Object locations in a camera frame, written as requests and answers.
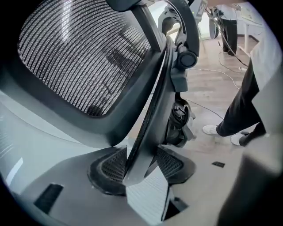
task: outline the small black square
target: small black square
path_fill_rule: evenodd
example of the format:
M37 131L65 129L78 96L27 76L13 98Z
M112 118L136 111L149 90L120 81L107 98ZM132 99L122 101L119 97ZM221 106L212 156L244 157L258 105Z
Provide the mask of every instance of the small black square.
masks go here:
M215 165L215 166L219 166L221 168L223 168L225 166L225 163L223 163L223 162L213 162L212 164Z

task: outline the person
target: person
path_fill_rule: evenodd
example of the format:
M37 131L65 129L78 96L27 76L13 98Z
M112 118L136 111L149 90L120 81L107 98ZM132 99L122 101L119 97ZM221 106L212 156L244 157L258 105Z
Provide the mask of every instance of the person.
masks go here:
M237 51L237 41L238 41L238 28L237 28L237 15L236 7L232 4L230 5L218 5L218 15L220 17L221 29L223 30L224 36L222 37L222 50L224 53L234 56ZM231 50L228 48L225 40L227 40Z
M264 20L262 23L264 25L262 39L251 51L251 60L240 90L227 109L224 120L217 126L204 126L205 134L222 137L232 135L231 142L241 146L246 146L251 140L265 134L264 125L252 104L252 99L279 69L282 51L268 25ZM251 133L247 135L239 133L255 124L257 125Z

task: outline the light wooden floor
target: light wooden floor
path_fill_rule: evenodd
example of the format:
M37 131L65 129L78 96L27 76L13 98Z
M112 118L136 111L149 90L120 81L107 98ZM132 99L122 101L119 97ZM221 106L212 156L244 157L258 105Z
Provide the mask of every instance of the light wooden floor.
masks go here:
M243 43L244 38L239 37L238 44L243 46ZM252 49L255 44L256 42L250 38L250 49ZM241 87L244 73L235 73L221 66L218 61L218 55L221 51L222 49L218 45L217 39L204 40L200 44L200 56L198 63L194 68L222 71L232 77L238 87ZM245 64L249 63L249 57L247 57L240 49L237 50L236 55ZM245 67L235 57L229 56L225 53L220 53L220 61L223 65L229 67L234 71L239 71L239 67ZM238 92L238 89L234 86L232 80L220 72L188 70L187 80L189 90L182 93L182 97L184 99L201 104L217 112L222 117L224 117L227 108ZM208 154L224 154L232 150L241 148L232 145L229 137L214 138L203 134L203 126L207 124L219 124L222 120L207 109L204 109L192 102L189 102L189 104L191 105L192 111L196 115L196 119L193 122L193 132L196 134L197 139L187 142L184 148ZM148 105L149 101L143 109L137 123L132 128L129 137L137 137Z

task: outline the mesh backrest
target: mesh backrest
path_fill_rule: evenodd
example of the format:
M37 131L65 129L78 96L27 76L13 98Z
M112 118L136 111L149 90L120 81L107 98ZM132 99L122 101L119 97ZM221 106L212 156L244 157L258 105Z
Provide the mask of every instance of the mesh backrest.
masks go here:
M149 49L144 34L105 0L45 0L19 37L30 71L93 116L107 113Z

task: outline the white sneaker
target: white sneaker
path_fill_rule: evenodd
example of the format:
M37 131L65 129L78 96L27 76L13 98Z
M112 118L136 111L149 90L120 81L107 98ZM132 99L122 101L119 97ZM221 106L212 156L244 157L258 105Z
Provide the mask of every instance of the white sneaker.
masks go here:
M230 141L231 141L231 143L232 143L233 145L240 146L240 144L239 144L239 139L240 139L241 137L243 137L243 136L244 136L244 135L241 134L241 133L236 133L236 134L234 134L234 135L232 135L232 136L230 137Z
M216 125L206 125L203 127L203 132L210 136L219 136L220 135L216 132Z

